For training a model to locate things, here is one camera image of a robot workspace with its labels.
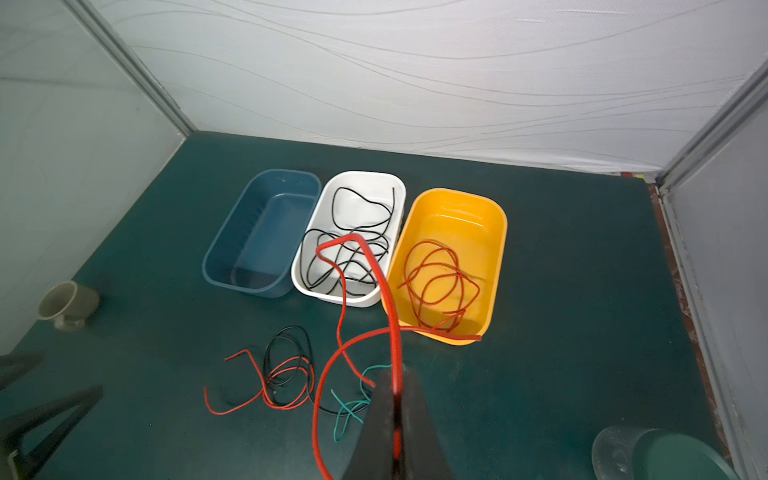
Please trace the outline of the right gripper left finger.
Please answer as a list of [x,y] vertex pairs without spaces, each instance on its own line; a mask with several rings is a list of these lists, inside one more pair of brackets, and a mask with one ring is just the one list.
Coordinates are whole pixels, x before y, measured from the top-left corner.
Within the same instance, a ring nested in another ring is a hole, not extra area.
[[396,473],[395,428],[392,374],[389,370],[384,370],[376,378],[370,410],[342,479],[394,479]]

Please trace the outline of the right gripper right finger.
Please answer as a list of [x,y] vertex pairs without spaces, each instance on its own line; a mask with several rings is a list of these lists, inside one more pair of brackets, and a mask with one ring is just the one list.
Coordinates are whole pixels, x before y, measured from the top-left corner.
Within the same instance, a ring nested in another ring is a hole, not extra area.
[[455,479],[414,369],[404,371],[400,400],[401,479]]

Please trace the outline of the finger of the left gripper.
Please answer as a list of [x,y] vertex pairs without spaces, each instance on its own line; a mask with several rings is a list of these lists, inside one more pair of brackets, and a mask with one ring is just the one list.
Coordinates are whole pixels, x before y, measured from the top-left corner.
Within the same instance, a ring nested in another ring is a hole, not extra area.
[[[104,396],[102,385],[76,391],[54,401],[1,419],[1,478],[34,479],[66,437]],[[32,450],[23,449],[23,439],[32,430],[69,412]]]

